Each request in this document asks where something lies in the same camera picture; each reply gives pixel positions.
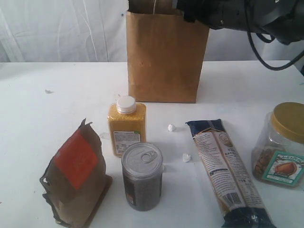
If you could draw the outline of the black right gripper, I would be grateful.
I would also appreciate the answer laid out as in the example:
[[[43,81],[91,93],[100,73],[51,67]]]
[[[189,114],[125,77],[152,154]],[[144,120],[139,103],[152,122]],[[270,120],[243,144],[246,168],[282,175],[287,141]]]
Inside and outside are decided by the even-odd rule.
[[[178,0],[175,8],[187,22],[199,21],[209,28],[246,30],[242,0]]]

